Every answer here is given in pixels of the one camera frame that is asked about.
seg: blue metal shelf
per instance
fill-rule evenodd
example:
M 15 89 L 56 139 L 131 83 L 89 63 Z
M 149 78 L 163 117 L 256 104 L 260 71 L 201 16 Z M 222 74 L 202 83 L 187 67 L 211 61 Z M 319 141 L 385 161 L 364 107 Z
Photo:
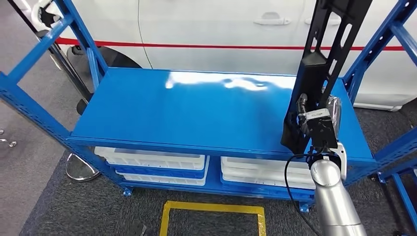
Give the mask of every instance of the blue metal shelf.
M 109 68 L 68 138 L 113 148 L 287 160 L 280 144 L 294 76 Z M 375 163 L 343 81 L 339 139 Z
M 0 72 L 1 99 L 98 169 L 127 196 L 131 195 L 132 187 L 149 187 L 289 198 L 284 187 L 274 187 L 273 194 L 252 194 L 238 185 L 224 187 L 220 181 L 219 156 L 288 159 L 291 152 L 280 144 L 280 139 L 295 76 L 108 67 L 71 0 L 55 2 L 64 18 L 9 75 Z M 417 44 L 402 28 L 402 23 L 416 5 L 416 0 L 400 0 L 346 77 L 337 80 L 333 88 L 333 94 L 342 100 L 339 139 L 346 148 L 348 165 L 354 167 L 348 172 L 345 185 L 400 158 L 407 152 L 405 148 L 412 147 L 411 150 L 417 146 L 417 141 L 407 136 L 404 139 L 408 146 L 394 143 L 374 158 L 352 107 L 365 70 L 394 34 L 415 59 Z M 87 52 L 97 89 L 72 133 L 17 85 L 67 26 Z M 130 182 L 116 174 L 88 146 L 197 153 L 213 158 L 205 186 Z M 301 201 L 302 209 L 314 202 L 312 190 L 292 189 L 292 192 Z

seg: blue crossbar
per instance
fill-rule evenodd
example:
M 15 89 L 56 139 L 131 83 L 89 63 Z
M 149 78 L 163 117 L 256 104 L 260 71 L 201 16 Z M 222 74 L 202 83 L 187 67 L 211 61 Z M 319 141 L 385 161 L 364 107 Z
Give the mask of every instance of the blue crossbar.
M 416 213 L 416 210 L 414 209 L 413 203 L 410 200 L 410 197 L 408 196 L 407 190 L 405 189 L 401 181 L 401 177 L 399 174 L 393 174 L 392 179 L 394 180 L 395 185 L 397 185 L 398 192 L 400 193 L 400 196 L 404 202 L 405 208 L 408 214 L 410 215 L 414 228 L 417 229 L 417 213 Z
M 390 29 L 404 47 L 408 56 L 410 56 L 411 60 L 413 60 L 414 64 L 417 66 L 417 42 L 411 37 L 401 23 L 392 24 Z
M 64 29 L 74 21 L 71 15 L 65 15 L 57 25 L 49 31 L 39 43 L 26 55 L 25 58 L 8 74 L 15 83 L 18 83 L 23 76 L 32 68 L 40 59 L 45 51 L 55 42 Z

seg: shelf foot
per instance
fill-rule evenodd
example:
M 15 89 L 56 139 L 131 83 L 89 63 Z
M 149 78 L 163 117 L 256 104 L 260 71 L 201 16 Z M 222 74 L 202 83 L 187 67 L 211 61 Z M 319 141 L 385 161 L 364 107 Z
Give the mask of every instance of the shelf foot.
M 299 207 L 300 207 L 301 212 L 304 212 L 304 213 L 310 212 L 310 205 L 306 202 L 303 202 L 303 203 L 300 202 Z
M 382 173 L 381 172 L 377 172 L 377 174 L 378 174 L 378 181 L 379 181 L 379 183 L 387 183 L 386 181 L 385 181 L 385 179 L 383 179 L 382 177 L 381 177 L 381 175 L 382 175 Z
M 130 197 L 132 196 L 132 191 L 133 191 L 133 188 L 126 187 L 123 189 L 123 195 Z

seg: floor marking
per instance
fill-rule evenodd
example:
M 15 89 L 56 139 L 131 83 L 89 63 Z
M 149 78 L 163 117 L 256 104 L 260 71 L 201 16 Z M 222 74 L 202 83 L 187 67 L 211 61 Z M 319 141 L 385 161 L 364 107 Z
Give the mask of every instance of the floor marking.
M 217 212 L 257 214 L 259 236 L 267 235 L 266 226 L 265 226 L 265 212 L 262 206 L 241 206 L 241 205 L 167 201 L 164 205 L 164 210 L 162 211 L 161 230 L 159 231 L 159 236 L 166 236 L 168 233 L 169 212 L 171 209 L 204 210 L 204 211 L 217 211 Z

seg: white storage bin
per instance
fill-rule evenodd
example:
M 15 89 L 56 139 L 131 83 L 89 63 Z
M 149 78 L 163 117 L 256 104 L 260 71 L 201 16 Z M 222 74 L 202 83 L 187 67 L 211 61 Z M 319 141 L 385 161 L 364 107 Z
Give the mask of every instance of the white storage bin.
M 186 184 L 186 185 L 198 185 L 203 186 L 206 184 L 207 171 L 209 169 L 210 156 L 207 156 L 206 168 L 204 169 L 204 177 L 202 179 L 196 178 L 179 178 L 179 177 L 165 177 L 165 176 L 149 176 L 149 175 L 137 175 L 120 173 L 117 174 L 124 176 L 129 181 L 140 181 L 140 182 L 154 182 L 154 183 L 169 183 L 169 184 Z
M 184 170 L 202 170 L 204 155 L 143 151 L 112 147 L 96 147 L 96 155 L 104 157 L 112 165 L 128 165 Z
M 226 181 L 284 186 L 286 161 L 222 157 L 221 169 Z M 287 168 L 290 187 L 315 189 L 307 163 L 290 162 Z

